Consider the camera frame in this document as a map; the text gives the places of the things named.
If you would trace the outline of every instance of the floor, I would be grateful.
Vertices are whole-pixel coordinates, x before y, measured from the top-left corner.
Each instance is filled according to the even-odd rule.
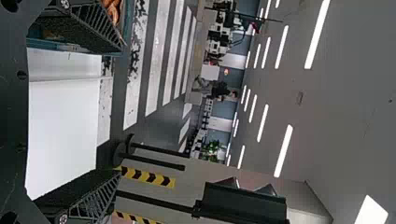
[[[183,2],[136,0],[132,6],[128,48],[103,63],[102,75],[114,78],[101,83],[98,168],[110,165],[113,150],[130,133],[155,147],[178,151],[183,145],[190,128],[184,92],[196,23],[195,5]]]

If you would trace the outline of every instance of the hazard stripe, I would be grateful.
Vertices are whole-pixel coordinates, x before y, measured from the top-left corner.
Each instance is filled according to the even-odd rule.
[[[146,171],[140,171],[125,166],[120,166],[116,170],[121,171],[122,176],[128,179],[134,179],[143,183],[174,189],[176,180],[165,175],[158,175]]]
[[[135,215],[123,213],[120,211],[114,211],[113,216],[123,218],[127,221],[135,221],[139,224],[163,224],[162,222],[159,222],[159,221],[154,221],[149,218],[135,216]]]

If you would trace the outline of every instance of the ceiling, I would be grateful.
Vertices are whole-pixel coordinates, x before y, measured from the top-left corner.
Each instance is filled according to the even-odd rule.
[[[307,181],[329,209],[335,224],[354,223],[368,194],[391,217],[396,207],[396,19],[392,0],[332,0],[311,70],[304,70],[321,0],[280,0],[270,18],[290,26],[282,60],[276,55],[285,24],[270,23],[256,35],[245,83],[251,89],[247,112],[239,106],[238,134],[232,144],[236,166],[273,174],[288,124],[294,127],[281,178]],[[261,2],[266,8],[267,1]],[[267,37],[268,59],[261,69]],[[257,69],[253,69],[262,44]],[[301,105],[296,104],[299,92]],[[253,96],[253,121],[248,122]],[[257,133],[265,104],[262,140]]]

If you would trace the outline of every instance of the ceiling light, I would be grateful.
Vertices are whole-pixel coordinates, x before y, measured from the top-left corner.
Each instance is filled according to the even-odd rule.
[[[244,159],[244,154],[245,154],[245,146],[242,146],[241,155],[239,156],[238,170],[241,169],[242,160]]]
[[[311,69],[314,62],[315,54],[317,52],[320,35],[323,29],[323,24],[326,19],[327,11],[329,10],[331,0],[323,0],[318,15],[317,25],[315,27],[314,35],[312,36],[311,46],[309,47],[308,55],[306,56],[305,69]]]
[[[364,199],[361,210],[355,224],[384,224],[387,221],[388,212],[370,196]]]
[[[282,39],[280,40],[279,52],[277,53],[276,57],[276,64],[275,69],[279,68],[280,60],[282,59],[283,49],[285,48],[286,37],[288,36],[289,26],[286,25],[285,29],[283,30]]]
[[[265,64],[267,62],[268,51],[270,49],[270,46],[271,46],[271,37],[268,37],[267,45],[265,46],[265,50],[264,50],[264,57],[262,58],[262,69],[265,68]]]
[[[230,161],[231,161],[231,155],[228,157],[227,166],[230,166]]]
[[[242,93],[242,101],[241,101],[241,105],[244,103],[245,100],[245,93],[247,91],[247,85],[244,86],[244,92]]]
[[[257,62],[259,61],[260,50],[262,50],[262,44],[259,44],[259,47],[257,48],[256,60],[254,60],[254,69],[256,69]]]
[[[285,133],[285,139],[283,139],[282,148],[280,149],[279,158],[277,159],[276,168],[274,177],[279,178],[280,173],[282,172],[283,162],[286,158],[286,153],[288,152],[288,147],[291,139],[291,135],[293,134],[293,127],[288,125],[288,129]]]
[[[236,133],[238,132],[238,126],[239,126],[239,119],[236,121],[235,130],[233,131],[233,137],[236,137]]]
[[[231,143],[228,144],[227,146],[227,153],[225,154],[225,157],[227,158],[228,155],[230,154],[230,147],[231,147]]]
[[[248,118],[249,123],[251,123],[251,121],[253,120],[254,110],[256,109],[256,103],[257,103],[257,94],[254,95],[254,98],[253,98],[253,104],[252,104],[251,110],[250,110],[250,117]]]
[[[247,64],[245,65],[246,68],[248,68],[248,61],[250,60],[250,51],[247,53]]]
[[[264,112],[262,113],[262,123],[260,124],[259,133],[257,134],[257,142],[262,140],[262,131],[264,130],[265,121],[267,120],[269,105],[265,105]]]
[[[248,100],[249,100],[249,98],[250,98],[250,89],[248,89],[248,91],[247,91],[247,102],[245,103],[245,108],[244,108],[245,112],[247,112],[247,110],[248,110]]]
[[[268,19],[268,14],[270,13],[270,8],[271,8],[271,0],[268,0],[267,9],[265,9],[265,16],[264,16],[265,19]]]
[[[235,115],[233,116],[233,128],[235,127],[236,117],[238,117],[238,112],[235,112]]]

